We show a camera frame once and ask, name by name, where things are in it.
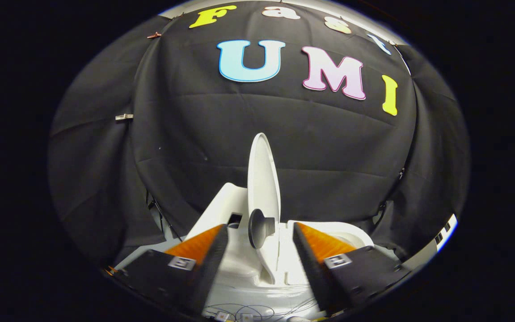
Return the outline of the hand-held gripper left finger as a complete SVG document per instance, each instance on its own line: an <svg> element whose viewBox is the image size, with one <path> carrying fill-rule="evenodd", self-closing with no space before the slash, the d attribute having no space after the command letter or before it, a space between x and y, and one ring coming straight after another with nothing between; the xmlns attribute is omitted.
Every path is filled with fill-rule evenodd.
<svg viewBox="0 0 515 322"><path fill-rule="evenodd" d="M166 251L147 250L112 277L164 309L201 315L227 244L220 224Z"/></svg>

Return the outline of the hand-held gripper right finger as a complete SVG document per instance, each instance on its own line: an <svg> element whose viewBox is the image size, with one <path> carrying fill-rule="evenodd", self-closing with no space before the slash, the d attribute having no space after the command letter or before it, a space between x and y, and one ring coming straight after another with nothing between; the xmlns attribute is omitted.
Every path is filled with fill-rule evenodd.
<svg viewBox="0 0 515 322"><path fill-rule="evenodd" d="M293 242L320 310L357 313L413 272L374 246L354 247L309 225L293 224Z"/></svg>

